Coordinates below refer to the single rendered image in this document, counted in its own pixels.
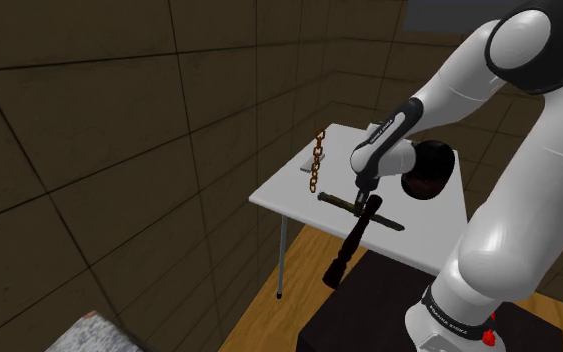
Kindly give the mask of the dark robot stand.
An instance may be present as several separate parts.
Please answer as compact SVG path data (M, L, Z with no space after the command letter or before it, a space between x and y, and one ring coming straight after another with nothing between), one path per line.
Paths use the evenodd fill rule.
M296 352L416 352L405 313L435 277L368 251L300 331ZM518 307L497 309L507 352L563 352L563 331Z

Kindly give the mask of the black ridged club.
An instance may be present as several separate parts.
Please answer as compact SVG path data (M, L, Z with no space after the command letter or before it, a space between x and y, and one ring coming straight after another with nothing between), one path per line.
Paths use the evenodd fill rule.
M356 225L344 240L337 257L332 261L322 278L323 283L328 287L332 289L338 288L346 271L347 263L356 252L371 217L376 213L381 204L382 198L378 195L371 195L367 199L365 208L360 213Z

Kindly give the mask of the dark olive metal rod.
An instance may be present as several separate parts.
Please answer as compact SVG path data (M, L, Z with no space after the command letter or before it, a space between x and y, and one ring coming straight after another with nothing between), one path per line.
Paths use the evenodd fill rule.
M319 201L323 201L323 202L329 203L331 205L334 205L338 208L341 208L343 210L346 210L346 211L350 212L351 214L353 214L354 216L356 216L356 214L354 213L354 205L350 202L347 202L347 201L341 199L341 198L338 198L338 197L331 195L331 194L327 194L325 192L319 192L318 195L317 195L317 199ZM370 217L370 220L374 221L376 223L379 223L379 224L381 224L385 227L388 227L390 229L393 229L395 231L404 231L405 230L405 227L402 224L397 223L393 220L390 220L390 219L385 218L385 217L378 215L378 214L373 214Z

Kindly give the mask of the grey mottled slab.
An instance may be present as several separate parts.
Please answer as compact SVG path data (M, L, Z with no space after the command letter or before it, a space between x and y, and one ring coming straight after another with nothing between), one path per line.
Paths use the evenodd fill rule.
M160 352L97 311L79 318L45 352Z

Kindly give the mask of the small flat grey plate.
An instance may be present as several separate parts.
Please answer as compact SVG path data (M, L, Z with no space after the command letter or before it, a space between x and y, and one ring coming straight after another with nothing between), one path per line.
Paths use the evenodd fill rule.
M321 154L318 160L315 160L313 155L309 155L304 162L300 166L300 170L303 172L311 173L312 172L312 165L314 163L317 164L316 168L319 168L319 164L324 160L325 154Z

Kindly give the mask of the white table with metal legs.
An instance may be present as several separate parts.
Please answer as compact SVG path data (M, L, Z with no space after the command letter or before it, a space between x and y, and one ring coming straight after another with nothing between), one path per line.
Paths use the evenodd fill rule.
M352 203L357 195L349 157L365 131L339 124L326 129L324 162L317 189ZM357 222L351 212L317 199L309 191L310 176L300 170L313 158L315 141L305 146L249 196L249 201L289 219L339 238L346 238ZM402 231L370 224L361 245L391 259L437 275L467 225L460 168L456 166L444 190L427 201L415 200L402 190L398 176L380 179L374 193L383 203L377 214L404 226Z

